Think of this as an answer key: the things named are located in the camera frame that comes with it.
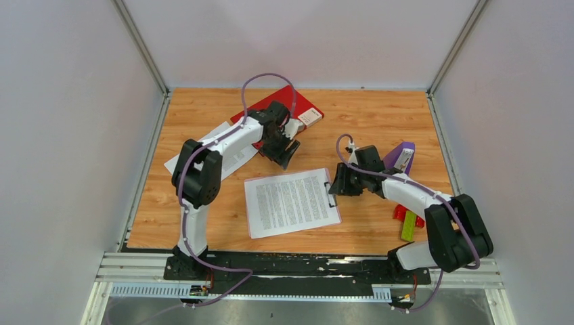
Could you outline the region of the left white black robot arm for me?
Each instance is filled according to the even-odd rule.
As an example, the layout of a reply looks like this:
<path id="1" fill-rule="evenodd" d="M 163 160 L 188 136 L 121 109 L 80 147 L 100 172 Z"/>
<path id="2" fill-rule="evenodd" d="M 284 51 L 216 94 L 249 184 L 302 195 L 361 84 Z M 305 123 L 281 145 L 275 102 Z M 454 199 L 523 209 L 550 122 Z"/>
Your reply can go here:
<path id="1" fill-rule="evenodd" d="M 221 189 L 223 162 L 241 150 L 259 145 L 259 152 L 286 169 L 300 143 L 294 137 L 303 122 L 273 101 L 262 110 L 246 110 L 243 117 L 217 135 L 184 142 L 171 183 L 181 207 L 181 231 L 164 269 L 166 280 L 201 280 L 214 268 L 206 261 L 206 227 L 210 204 Z"/>

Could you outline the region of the red folder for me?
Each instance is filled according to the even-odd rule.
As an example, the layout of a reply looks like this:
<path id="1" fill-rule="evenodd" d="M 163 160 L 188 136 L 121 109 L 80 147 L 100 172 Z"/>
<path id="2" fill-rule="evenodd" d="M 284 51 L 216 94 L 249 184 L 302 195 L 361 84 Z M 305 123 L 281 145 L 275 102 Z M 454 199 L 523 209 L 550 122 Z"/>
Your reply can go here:
<path id="1" fill-rule="evenodd" d="M 296 97 L 295 108 L 290 118 L 297 118 L 298 120 L 303 122 L 305 124 L 304 130 L 310 128 L 312 125 L 316 124 L 317 122 L 321 121 L 324 118 L 324 113 L 315 104 L 312 104 L 307 98 L 301 95 L 298 91 L 295 91 L 295 97 Z M 287 107 L 287 109 L 291 109 L 292 98 L 293 98 L 293 88 L 287 85 L 273 92 L 272 94 L 268 95 L 262 100 L 259 100 L 255 104 L 250 105 L 248 107 L 248 110 L 264 110 L 268 108 L 268 106 L 272 102 L 279 102 L 283 104 L 285 107 Z M 249 125 L 250 124 L 247 123 L 247 126 L 245 126 L 245 128 L 243 129 L 239 128 L 239 130 L 235 132 L 233 135 L 229 135 L 228 137 L 226 137 L 224 142 L 231 141 L 232 143 L 234 143 L 235 146 L 237 143 L 247 144 L 246 140 L 248 139 L 255 139 L 255 132 L 247 130 Z"/>

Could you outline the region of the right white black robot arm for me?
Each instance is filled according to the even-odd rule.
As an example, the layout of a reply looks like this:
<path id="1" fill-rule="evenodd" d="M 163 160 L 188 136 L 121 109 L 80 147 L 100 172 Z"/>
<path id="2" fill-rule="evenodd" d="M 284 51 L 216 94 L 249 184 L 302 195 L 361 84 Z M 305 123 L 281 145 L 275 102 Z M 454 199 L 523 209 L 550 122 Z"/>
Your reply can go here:
<path id="1" fill-rule="evenodd" d="M 483 257 L 493 253 L 493 242 L 472 197 L 432 190 L 399 169 L 386 168 L 375 146 L 350 143 L 345 150 L 349 160 L 338 163 L 330 194 L 360 196 L 369 191 L 425 220 L 426 241 L 388 252 L 387 275 L 392 281 L 405 282 L 417 269 L 476 269 Z"/>

